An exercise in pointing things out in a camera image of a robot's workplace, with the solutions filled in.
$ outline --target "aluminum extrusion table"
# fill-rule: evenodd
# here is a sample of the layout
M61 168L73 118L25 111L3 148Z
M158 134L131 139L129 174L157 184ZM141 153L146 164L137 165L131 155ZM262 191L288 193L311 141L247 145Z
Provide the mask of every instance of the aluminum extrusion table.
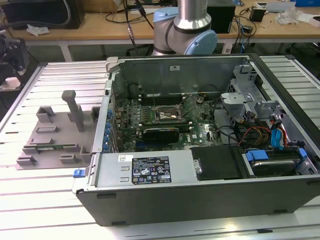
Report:
M262 59L320 127L320 87L316 78L296 60L284 56ZM55 112L68 111L60 97L64 90L70 89L76 91L76 102L84 111L99 106L104 92L105 74L104 61L49 63L38 67L1 122L1 239L320 238L320 197L295 213L100 227L72 193L74 169L17 171L14 168L16 159L38 121L36 112L39 106L50 105Z

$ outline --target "red wire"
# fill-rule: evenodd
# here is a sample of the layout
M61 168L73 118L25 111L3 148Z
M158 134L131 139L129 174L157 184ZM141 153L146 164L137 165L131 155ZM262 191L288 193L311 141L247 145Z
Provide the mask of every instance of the red wire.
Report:
M245 138L245 136L249 133L249 131L250 131L251 129L264 129L264 130L267 130L267 132L271 133L271 131L270 131L268 128L266 128L266 127L263 127L263 126L252 126L252 127L250 127L250 128L245 132L245 134L243 135L243 138L242 138L242 139Z

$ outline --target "white paper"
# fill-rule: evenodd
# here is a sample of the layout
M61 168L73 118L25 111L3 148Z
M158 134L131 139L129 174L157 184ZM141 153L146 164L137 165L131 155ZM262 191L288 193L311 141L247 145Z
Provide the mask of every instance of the white paper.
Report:
M119 155L118 162L132 162L133 155Z
M316 15L309 14L309 13L302 13L298 16L297 20L305 23L309 23L310 19L315 17Z
M26 29L26 31L34 36L39 36L39 35L43 35L43 34L49 34L49 29L44 26L44 27L37 27L37 26L31 26L31 25L27 25L28 28Z

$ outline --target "warning label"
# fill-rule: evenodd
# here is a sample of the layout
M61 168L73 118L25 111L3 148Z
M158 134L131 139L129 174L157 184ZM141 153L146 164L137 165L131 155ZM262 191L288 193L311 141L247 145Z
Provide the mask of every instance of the warning label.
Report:
M171 183L168 156L132 158L132 183Z

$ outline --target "black box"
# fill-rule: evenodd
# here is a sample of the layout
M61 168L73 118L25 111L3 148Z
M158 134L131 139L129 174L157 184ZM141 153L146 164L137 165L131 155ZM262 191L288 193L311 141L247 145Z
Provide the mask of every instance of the black box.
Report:
M211 16L211 29L217 34L228 34L236 6L231 0L208 0L207 13Z
M261 8L252 8L251 14L250 14L250 20L252 22L262 22L262 19L264 18L264 15L266 13L266 9Z
M71 13L70 22L64 29L77 29L85 18L85 9L82 0L66 0ZM8 23L19 21L37 21L50 24L62 24L67 20L67 8L63 0L52 0L42 2L19 2L1 6ZM35 27L45 27L43 25L31 24ZM17 26L13 29L26 29L27 25Z

